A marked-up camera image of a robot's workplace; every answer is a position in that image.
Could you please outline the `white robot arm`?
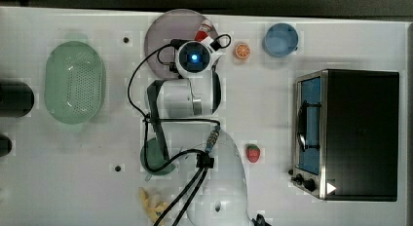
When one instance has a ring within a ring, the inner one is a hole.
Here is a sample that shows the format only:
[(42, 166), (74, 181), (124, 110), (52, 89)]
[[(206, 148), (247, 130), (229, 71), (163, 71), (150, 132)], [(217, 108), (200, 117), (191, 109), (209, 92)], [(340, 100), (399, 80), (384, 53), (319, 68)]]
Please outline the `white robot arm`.
[(192, 226), (254, 226), (247, 214), (247, 187), (233, 138), (211, 115), (221, 102), (216, 63), (223, 55), (217, 38), (172, 39), (170, 63), (178, 79), (156, 80), (147, 88), (146, 123), (155, 137), (144, 141), (145, 169), (164, 175), (174, 170), (183, 190), (156, 219), (160, 226), (173, 208), (183, 207), (171, 226), (188, 218)]

